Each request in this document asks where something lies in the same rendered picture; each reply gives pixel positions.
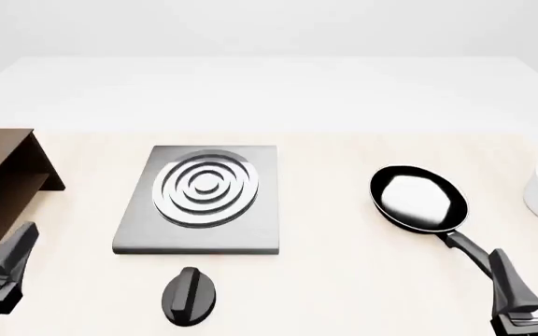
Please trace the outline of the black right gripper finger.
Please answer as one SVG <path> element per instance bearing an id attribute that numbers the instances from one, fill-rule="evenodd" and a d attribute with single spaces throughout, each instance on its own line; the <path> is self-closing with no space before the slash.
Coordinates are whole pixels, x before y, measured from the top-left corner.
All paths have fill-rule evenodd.
<path id="1" fill-rule="evenodd" d="M 492 316 L 534 313 L 538 296 L 525 284 L 501 248 L 488 255 L 493 282 Z"/>

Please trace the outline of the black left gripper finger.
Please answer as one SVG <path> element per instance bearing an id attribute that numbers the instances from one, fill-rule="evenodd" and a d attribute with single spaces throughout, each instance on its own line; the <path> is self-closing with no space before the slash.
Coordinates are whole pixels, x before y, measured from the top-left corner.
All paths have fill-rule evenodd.
<path id="1" fill-rule="evenodd" d="M 32 251 L 38 236 L 36 224 L 25 222 L 0 244 L 0 279 L 12 276 L 13 271 Z"/>

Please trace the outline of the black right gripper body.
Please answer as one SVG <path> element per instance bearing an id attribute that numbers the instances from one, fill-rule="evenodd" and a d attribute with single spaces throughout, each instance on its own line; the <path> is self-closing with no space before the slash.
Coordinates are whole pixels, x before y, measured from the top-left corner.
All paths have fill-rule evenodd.
<path id="1" fill-rule="evenodd" d="M 490 324 L 496 336 L 538 336 L 538 317 L 531 313 L 491 313 Z"/>

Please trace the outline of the black frying pan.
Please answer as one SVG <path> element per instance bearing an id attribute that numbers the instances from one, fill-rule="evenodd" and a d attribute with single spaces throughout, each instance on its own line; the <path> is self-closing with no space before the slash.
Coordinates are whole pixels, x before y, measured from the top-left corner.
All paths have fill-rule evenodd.
<path id="1" fill-rule="evenodd" d="M 447 248 L 465 254 L 491 277 L 488 253 L 458 231 L 469 215 L 463 193 L 446 178 L 413 165 L 393 164 L 375 171 L 369 193 L 377 211 L 389 223 L 416 234 L 437 237 Z"/>

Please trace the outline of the round black stove knob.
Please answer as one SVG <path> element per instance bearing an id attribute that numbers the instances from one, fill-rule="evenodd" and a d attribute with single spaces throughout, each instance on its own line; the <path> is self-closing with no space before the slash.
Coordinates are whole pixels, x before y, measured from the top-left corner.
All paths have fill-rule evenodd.
<path id="1" fill-rule="evenodd" d="M 192 327 L 210 316 L 217 301 L 214 282 L 198 268 L 186 267 L 162 294 L 165 317 L 178 327 Z"/>

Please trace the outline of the flat grey stove plate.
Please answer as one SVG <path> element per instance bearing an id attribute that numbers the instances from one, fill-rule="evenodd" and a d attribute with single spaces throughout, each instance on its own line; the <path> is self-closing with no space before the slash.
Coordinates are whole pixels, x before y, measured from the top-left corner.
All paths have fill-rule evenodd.
<path id="1" fill-rule="evenodd" d="M 115 254 L 279 253 L 274 145 L 152 148 Z"/>

